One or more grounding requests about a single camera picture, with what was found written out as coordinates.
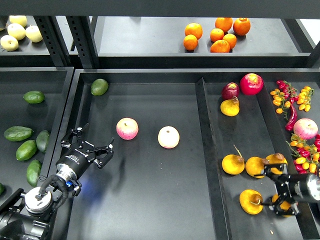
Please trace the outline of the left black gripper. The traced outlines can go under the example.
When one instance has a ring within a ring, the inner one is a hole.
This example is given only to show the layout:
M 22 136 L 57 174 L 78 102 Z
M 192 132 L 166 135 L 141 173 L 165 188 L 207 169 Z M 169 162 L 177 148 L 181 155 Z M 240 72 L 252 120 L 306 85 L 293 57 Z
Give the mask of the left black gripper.
M 67 150 L 56 163 L 56 174 L 65 181 L 79 180 L 92 163 L 102 169 L 113 158 L 114 138 L 107 145 L 95 147 L 83 140 L 88 127 L 86 123 L 83 127 L 71 128 L 60 140 L 60 146 Z

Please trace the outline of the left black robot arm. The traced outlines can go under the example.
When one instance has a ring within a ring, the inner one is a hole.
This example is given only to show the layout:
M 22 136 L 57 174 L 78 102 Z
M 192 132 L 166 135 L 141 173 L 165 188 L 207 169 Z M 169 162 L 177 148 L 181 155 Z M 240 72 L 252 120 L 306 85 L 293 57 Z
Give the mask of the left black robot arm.
M 113 157 L 113 144 L 94 146 L 83 139 L 84 127 L 72 128 L 61 139 L 66 152 L 56 163 L 56 172 L 39 176 L 40 186 L 16 190 L 0 206 L 2 240 L 48 240 L 58 209 L 79 195 L 80 177 L 91 164 L 102 169 Z

